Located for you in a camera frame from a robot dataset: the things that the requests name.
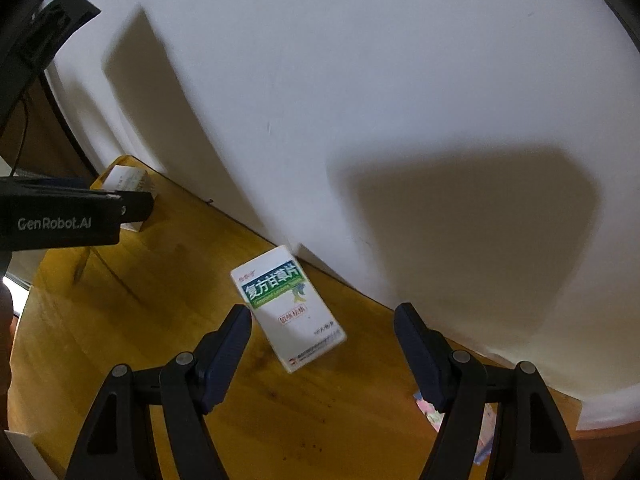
silver bolt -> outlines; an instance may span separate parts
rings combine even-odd
[[[465,352],[464,350],[456,350],[453,352],[453,360],[459,363],[468,363],[471,361],[471,355],[469,355],[469,352]]]
[[[529,361],[523,361],[520,363],[520,370],[522,370],[526,374],[534,374],[536,373],[536,365],[530,363]]]
[[[115,365],[113,370],[111,370],[111,375],[114,377],[122,377],[123,375],[127,375],[128,371],[127,365]]]
[[[193,354],[191,352],[179,353],[175,358],[175,362],[182,366],[188,365],[191,361],[193,361]]]

wood grain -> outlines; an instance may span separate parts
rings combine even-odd
[[[18,324],[10,427],[60,476],[111,367],[158,366],[193,349],[241,301],[229,271],[273,247],[150,174],[159,195],[142,231],[122,231],[117,246],[48,251]],[[206,418],[229,477],[418,478],[436,434],[412,399],[392,312],[304,268],[348,340],[287,374],[254,325],[225,402]],[[572,428],[576,403],[561,404]],[[164,478],[177,479],[161,410],[152,415]]]

tabletop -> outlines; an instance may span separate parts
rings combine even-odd
[[[113,365],[155,367],[193,349],[241,302],[229,272],[273,247],[135,158],[114,164],[150,173],[152,215],[116,246],[47,251],[12,353],[10,428],[60,478]],[[303,267],[348,339],[288,374],[254,324],[225,401],[206,416],[229,477],[417,479],[436,433],[412,397],[392,311]],[[578,401],[554,396],[573,431]],[[160,407],[152,423],[163,477],[177,479]],[[474,466],[471,478],[485,471]]]

small white box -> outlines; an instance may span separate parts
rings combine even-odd
[[[146,171],[130,166],[114,166],[104,180],[102,189],[106,191],[148,191],[154,200],[158,196]],[[142,222],[121,224],[120,227],[138,232],[142,227]]]
[[[287,372],[347,339],[285,246],[235,268],[231,277]]]

green label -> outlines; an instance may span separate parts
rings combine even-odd
[[[304,286],[301,286],[300,283],[304,281],[305,277],[295,261],[290,260],[243,285],[242,290],[244,290],[251,306],[259,308],[289,290],[294,291],[295,301],[305,301],[300,298],[300,295],[304,295]]]

